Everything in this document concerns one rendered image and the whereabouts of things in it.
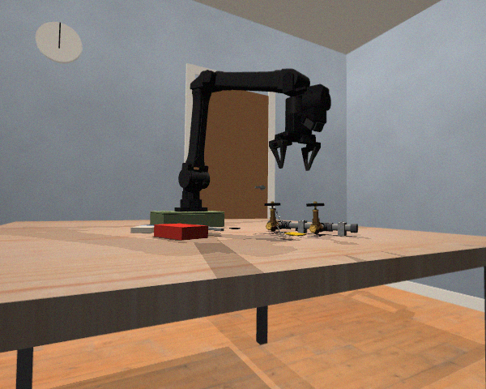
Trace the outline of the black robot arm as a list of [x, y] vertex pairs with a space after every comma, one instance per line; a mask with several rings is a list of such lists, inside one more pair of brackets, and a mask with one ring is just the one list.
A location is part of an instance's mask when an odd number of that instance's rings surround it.
[[202, 207], [200, 190], [206, 189], [210, 183], [204, 148], [208, 105], [213, 92], [242, 90], [290, 96], [285, 101], [286, 131], [310, 135], [312, 130], [322, 132], [326, 111], [331, 106], [329, 88], [321, 84], [310, 86], [309, 78], [294, 69], [261, 72], [206, 70], [190, 84], [190, 89], [193, 95], [190, 145], [178, 177], [183, 191], [180, 207], [175, 207], [175, 212], [207, 212], [207, 207]]

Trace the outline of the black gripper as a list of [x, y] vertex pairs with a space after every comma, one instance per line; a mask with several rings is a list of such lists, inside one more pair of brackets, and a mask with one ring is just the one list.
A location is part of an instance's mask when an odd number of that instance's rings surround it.
[[[301, 151], [302, 151], [302, 156], [305, 164], [305, 170], [309, 171], [315, 156], [318, 154], [318, 151], [321, 148], [321, 143], [316, 142], [315, 135], [289, 131], [289, 130], [286, 131], [286, 117], [285, 117], [285, 132], [275, 135], [275, 139], [269, 141], [269, 147], [273, 155], [275, 156], [275, 159], [280, 169], [282, 169], [284, 166], [284, 159], [286, 155], [287, 146], [292, 145], [292, 142], [306, 144], [306, 147], [303, 147]], [[277, 148], [279, 147], [280, 147], [280, 159], [279, 159], [279, 153], [277, 151]], [[311, 151], [312, 154], [308, 164], [308, 154]]]

